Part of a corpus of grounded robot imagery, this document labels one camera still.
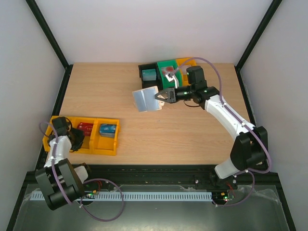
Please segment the dark red striped card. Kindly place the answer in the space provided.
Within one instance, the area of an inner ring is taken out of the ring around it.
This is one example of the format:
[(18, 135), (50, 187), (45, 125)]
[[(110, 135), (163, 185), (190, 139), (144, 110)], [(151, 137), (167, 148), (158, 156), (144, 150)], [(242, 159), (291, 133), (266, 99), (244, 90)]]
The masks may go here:
[(93, 123), (80, 122), (77, 129), (83, 131), (84, 136), (90, 136), (93, 129)]

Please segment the cream leather card holder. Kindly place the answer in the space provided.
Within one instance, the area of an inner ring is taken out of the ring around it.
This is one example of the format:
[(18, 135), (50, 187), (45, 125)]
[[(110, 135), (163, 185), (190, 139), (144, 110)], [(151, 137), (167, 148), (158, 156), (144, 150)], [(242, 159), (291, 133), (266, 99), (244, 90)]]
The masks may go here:
[(148, 87), (141, 90), (133, 91), (135, 106), (139, 112), (149, 112), (161, 110), (165, 102), (157, 100), (155, 95), (158, 93), (158, 87)]

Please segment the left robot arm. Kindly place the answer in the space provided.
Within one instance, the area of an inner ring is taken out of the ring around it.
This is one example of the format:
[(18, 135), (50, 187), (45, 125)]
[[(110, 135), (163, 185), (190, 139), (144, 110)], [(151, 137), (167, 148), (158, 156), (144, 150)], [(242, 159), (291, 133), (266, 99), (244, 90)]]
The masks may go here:
[(83, 183), (89, 176), (87, 166), (73, 167), (68, 160), (70, 152), (82, 147), (85, 136), (63, 116), (52, 119), (47, 125), (51, 128), (48, 159), (35, 177), (47, 206), (56, 210), (85, 196)]

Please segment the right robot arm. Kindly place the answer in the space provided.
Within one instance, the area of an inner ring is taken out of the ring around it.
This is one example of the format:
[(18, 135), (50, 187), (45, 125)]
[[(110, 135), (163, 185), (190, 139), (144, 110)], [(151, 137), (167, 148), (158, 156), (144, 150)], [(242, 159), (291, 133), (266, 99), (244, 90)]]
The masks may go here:
[(215, 166), (215, 174), (210, 176), (210, 184), (219, 189), (231, 175), (246, 171), (256, 172), (254, 167), (260, 162), (267, 161), (270, 165), (265, 128), (247, 122), (230, 107), (218, 89), (209, 87), (202, 67), (188, 67), (187, 76), (188, 86), (166, 88), (158, 92), (155, 99), (166, 103), (193, 100), (216, 118), (234, 140), (230, 157)]

